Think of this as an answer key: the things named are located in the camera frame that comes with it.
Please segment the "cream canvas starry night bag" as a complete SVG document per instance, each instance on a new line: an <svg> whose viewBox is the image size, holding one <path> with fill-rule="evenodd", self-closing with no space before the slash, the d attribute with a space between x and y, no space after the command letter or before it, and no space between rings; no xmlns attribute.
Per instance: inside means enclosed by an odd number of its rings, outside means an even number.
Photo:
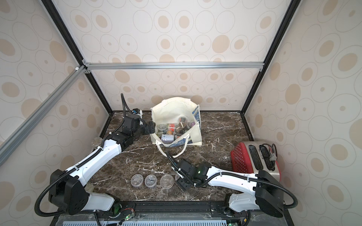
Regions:
<svg viewBox="0 0 362 226"><path fill-rule="evenodd" d="M199 105L187 98L169 98L151 108L152 121L156 124L155 133L151 134L152 143L159 152L166 156L165 148L182 147L174 158L182 155L188 146L202 145L201 116ZM167 124L175 123L175 132L167 129ZM162 134L174 135L174 142L163 143Z"/></svg>

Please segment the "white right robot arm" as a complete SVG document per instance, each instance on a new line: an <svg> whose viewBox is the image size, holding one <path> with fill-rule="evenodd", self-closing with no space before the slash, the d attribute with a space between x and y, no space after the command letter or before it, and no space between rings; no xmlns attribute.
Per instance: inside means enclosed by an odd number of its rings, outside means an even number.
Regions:
<svg viewBox="0 0 362 226"><path fill-rule="evenodd" d="M164 155L170 161L171 168L180 176L176 183L184 191L191 186L218 186L238 191L238 194L226 197L227 208L232 211L261 210L272 217L281 218L284 209L298 205L297 197L265 170L259 170L257 174L236 173L209 163L194 166L186 160L177 161L169 152Z"/></svg>

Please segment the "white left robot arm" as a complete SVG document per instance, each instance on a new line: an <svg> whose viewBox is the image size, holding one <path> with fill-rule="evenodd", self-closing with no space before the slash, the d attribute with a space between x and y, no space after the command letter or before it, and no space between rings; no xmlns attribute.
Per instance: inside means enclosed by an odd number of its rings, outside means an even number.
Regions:
<svg viewBox="0 0 362 226"><path fill-rule="evenodd" d="M155 132L155 123L146 122L142 111L131 110L121 98L123 120L121 124L103 138L101 144L66 170L51 174L50 184L35 201L34 211L40 217L52 217L67 213L75 215L82 211L104 211L116 217L121 211L120 200L112 195L87 192L85 187L93 175L111 159L121 154L141 136Z"/></svg>

